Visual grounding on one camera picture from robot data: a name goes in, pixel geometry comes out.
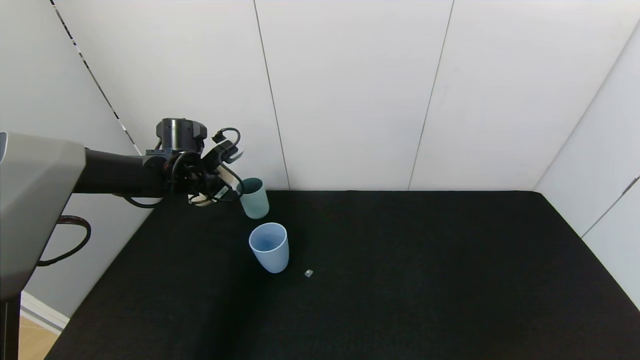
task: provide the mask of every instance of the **plastic cup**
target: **plastic cup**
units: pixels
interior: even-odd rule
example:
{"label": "plastic cup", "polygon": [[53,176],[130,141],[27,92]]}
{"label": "plastic cup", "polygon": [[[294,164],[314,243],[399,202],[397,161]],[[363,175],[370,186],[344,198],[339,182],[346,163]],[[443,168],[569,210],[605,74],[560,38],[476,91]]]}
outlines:
{"label": "plastic cup", "polygon": [[268,222],[256,227],[249,235],[249,246],[260,264],[277,274],[289,264],[289,240],[284,226]]}
{"label": "plastic cup", "polygon": [[269,213],[269,200],[264,183],[257,177],[243,180],[244,187],[238,184],[237,190],[242,193],[240,203],[246,216],[252,219],[264,218]]}

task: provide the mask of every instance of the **cup rim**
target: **cup rim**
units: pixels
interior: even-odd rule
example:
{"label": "cup rim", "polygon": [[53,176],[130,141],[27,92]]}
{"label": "cup rim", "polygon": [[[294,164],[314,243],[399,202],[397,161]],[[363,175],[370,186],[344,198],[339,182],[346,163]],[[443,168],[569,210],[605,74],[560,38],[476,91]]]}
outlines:
{"label": "cup rim", "polygon": [[[273,249],[271,249],[271,250],[267,250],[267,251],[260,251],[260,250],[256,249],[255,247],[253,247],[253,245],[251,244],[251,236],[253,235],[253,233],[254,233],[256,230],[260,229],[261,227],[263,227],[263,226],[265,226],[265,225],[278,225],[278,226],[280,226],[280,227],[284,230],[284,238],[282,238],[282,242],[281,242],[278,246],[276,246],[275,248],[273,248]],[[262,224],[262,225],[258,225],[258,226],[257,226],[257,227],[256,227],[256,228],[251,232],[251,234],[249,234],[249,247],[250,247],[253,251],[255,251],[255,252],[265,253],[265,252],[272,252],[272,251],[276,251],[276,250],[278,250],[278,249],[279,249],[279,248],[280,248],[280,247],[285,243],[285,241],[287,241],[287,228],[286,228],[286,227],[284,227],[282,224],[278,224],[277,222],[265,222],[265,223],[264,223],[264,224]]]}

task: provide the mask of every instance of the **white wall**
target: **white wall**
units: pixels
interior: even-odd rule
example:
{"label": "white wall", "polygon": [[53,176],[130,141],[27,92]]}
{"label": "white wall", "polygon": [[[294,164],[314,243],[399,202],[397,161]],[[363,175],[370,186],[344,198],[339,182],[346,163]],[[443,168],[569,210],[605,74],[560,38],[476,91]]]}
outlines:
{"label": "white wall", "polygon": [[640,19],[640,1],[456,0],[449,22],[451,3],[58,7],[142,149],[160,118],[184,116],[212,131],[238,127],[246,152],[235,170],[270,188],[532,190]]}
{"label": "white wall", "polygon": [[[0,130],[136,154],[48,1],[1,2],[0,33]],[[112,195],[71,196],[63,214],[87,219],[91,240],[71,258],[38,268],[26,291],[70,316],[148,212]],[[43,258],[72,249],[83,236],[82,229],[59,225]]]}
{"label": "white wall", "polygon": [[582,236],[640,176],[640,26],[536,191]]}
{"label": "white wall", "polygon": [[56,6],[141,150],[153,149],[155,126],[165,117],[199,121],[211,136],[233,126],[242,132],[244,156],[231,167],[263,178],[268,188],[289,187],[253,1]]}
{"label": "white wall", "polygon": [[256,1],[292,188],[407,188],[451,3]]}
{"label": "white wall", "polygon": [[602,84],[640,1],[456,0],[412,190],[532,190]]}
{"label": "white wall", "polygon": [[583,239],[640,309],[640,185],[631,188]]}

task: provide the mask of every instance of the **black cable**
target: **black cable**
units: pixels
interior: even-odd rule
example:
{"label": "black cable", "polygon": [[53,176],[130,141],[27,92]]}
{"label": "black cable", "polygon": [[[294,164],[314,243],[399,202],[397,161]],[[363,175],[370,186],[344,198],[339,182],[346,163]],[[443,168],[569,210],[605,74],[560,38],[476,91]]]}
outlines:
{"label": "black cable", "polygon": [[91,237],[91,225],[85,219],[81,217],[75,217],[73,215],[62,215],[58,218],[58,222],[56,223],[56,225],[58,224],[82,226],[86,229],[86,235],[84,236],[84,239],[82,239],[82,241],[80,241],[80,243],[70,251],[50,260],[38,260],[38,262],[36,263],[37,266],[53,265],[59,262],[60,260],[66,259],[69,256],[75,254],[81,248],[83,248],[86,245],[86,243],[89,242],[89,238]]}
{"label": "black cable", "polygon": [[160,204],[162,204],[164,202],[164,200],[166,199],[166,197],[163,197],[162,199],[160,199],[160,201],[153,203],[153,204],[142,204],[140,202],[135,201],[134,199],[132,199],[130,196],[123,196],[123,198],[131,205],[136,206],[137,208],[142,208],[142,209],[154,209],[157,208],[158,206],[160,206]]}
{"label": "black cable", "polygon": [[169,184],[169,193],[173,193],[174,189],[175,189],[175,170],[178,168],[178,166],[180,165],[180,162],[185,158],[185,156],[187,155],[195,155],[198,157],[198,159],[200,159],[200,154],[195,152],[195,151],[184,151],[182,154],[180,154],[178,156],[178,158],[175,160],[175,163],[173,163],[173,168],[171,169],[171,178],[170,178],[170,184]]}
{"label": "black cable", "polygon": [[[222,155],[225,152],[228,152],[229,150],[233,149],[240,142],[240,131],[238,129],[234,128],[234,127],[225,127],[223,129],[218,130],[218,134],[220,135],[220,134],[224,133],[225,131],[235,131],[236,134],[237,134],[237,138],[234,141],[234,143],[231,144],[231,146],[227,147],[226,149],[224,149],[224,151],[221,151],[218,154],[218,163],[220,164],[220,166],[222,168],[224,168],[226,171],[228,171],[229,174],[231,174],[231,176],[233,176],[234,178],[236,178],[238,180],[238,186],[236,187],[236,189],[241,189],[241,191],[238,191],[238,199],[240,199],[242,197],[242,195],[243,195],[243,192],[244,192],[244,182],[242,181],[242,179],[233,170],[231,170],[228,166],[226,166],[225,163],[222,161]],[[232,202],[232,201],[237,200],[237,199],[222,200],[222,199],[219,199],[219,198],[217,198],[215,196],[212,196],[211,198],[213,200],[215,200],[215,201],[220,201],[220,202]]]}

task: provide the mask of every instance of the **teal cup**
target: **teal cup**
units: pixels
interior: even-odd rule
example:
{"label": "teal cup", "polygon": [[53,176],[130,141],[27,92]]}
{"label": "teal cup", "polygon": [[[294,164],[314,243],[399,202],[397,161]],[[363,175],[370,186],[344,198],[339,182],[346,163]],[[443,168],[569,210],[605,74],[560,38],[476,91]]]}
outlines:
{"label": "teal cup", "polygon": [[236,190],[242,194],[240,203],[246,216],[259,219],[269,213],[269,200],[262,180],[257,177],[244,179],[242,184],[238,184]]}

